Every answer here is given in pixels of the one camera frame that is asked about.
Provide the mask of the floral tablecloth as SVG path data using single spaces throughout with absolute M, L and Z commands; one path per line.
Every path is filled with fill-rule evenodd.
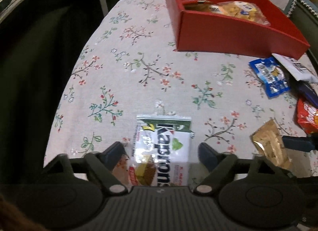
M 136 116 L 192 119 L 191 185 L 207 175 L 197 147 L 252 158 L 251 141 L 273 120 L 280 133 L 304 136 L 295 116 L 297 97 L 274 99 L 244 55 L 178 52 L 165 0 L 120 0 L 84 46 L 65 87 L 44 161 L 57 154 L 82 157 L 119 141 L 133 145 Z

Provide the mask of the gold foil snack packet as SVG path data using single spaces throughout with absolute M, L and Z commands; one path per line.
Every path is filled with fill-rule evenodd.
M 251 135 L 251 140 L 259 152 L 275 166 L 290 170 L 292 162 L 289 159 L 282 136 L 273 119 L 267 121 Z

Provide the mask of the white rice cracker packet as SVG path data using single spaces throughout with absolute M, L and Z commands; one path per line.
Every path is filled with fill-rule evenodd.
M 289 71 L 289 73 L 295 78 L 295 80 L 317 84 L 317 77 L 312 74 L 309 69 L 303 66 L 303 64 L 299 63 L 294 58 L 277 53 L 272 53 L 272 55 L 276 60 L 278 60 L 280 64 L 282 64 L 282 66 L 287 71 Z

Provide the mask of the blue coconut snack packet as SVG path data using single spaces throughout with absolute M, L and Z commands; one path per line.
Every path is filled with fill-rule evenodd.
M 290 91 L 285 73 L 273 56 L 252 60 L 249 66 L 264 84 L 269 99 Z

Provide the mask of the yellow cookie bag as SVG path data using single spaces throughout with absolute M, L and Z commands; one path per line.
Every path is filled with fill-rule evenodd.
M 227 17 L 243 19 L 261 25 L 270 25 L 270 22 L 262 13 L 261 9 L 254 3 L 243 1 L 213 3 L 208 0 L 182 0 L 182 4 L 186 10 L 209 12 Z

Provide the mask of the red cardboard box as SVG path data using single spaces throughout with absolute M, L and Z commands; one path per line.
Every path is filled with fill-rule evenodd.
M 256 4 L 270 25 L 210 12 L 185 9 L 182 0 L 166 0 L 178 51 L 219 52 L 268 58 L 273 53 L 299 59 L 310 47 L 301 31 L 268 0 Z

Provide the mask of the grey green sofa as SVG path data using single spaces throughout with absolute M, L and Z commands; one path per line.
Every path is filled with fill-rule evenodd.
M 317 69 L 317 18 L 300 2 L 296 2 L 295 8 L 290 16 L 291 21 L 298 27 L 310 44 L 307 51 L 309 59 Z

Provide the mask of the dark blue wafer biscuit packet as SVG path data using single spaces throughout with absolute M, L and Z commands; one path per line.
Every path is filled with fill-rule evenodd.
M 297 89 L 301 96 L 315 108 L 318 108 L 318 97 L 308 82 L 298 81 Z

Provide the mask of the red candy packet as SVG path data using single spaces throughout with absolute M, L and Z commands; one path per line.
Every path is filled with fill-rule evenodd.
M 297 102 L 297 123 L 308 135 L 318 132 L 317 108 L 303 98 Z

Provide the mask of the white green Kapsrons snack packet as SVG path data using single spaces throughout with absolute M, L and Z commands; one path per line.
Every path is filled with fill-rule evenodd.
M 128 180 L 132 186 L 186 186 L 192 139 L 190 117 L 138 115 Z

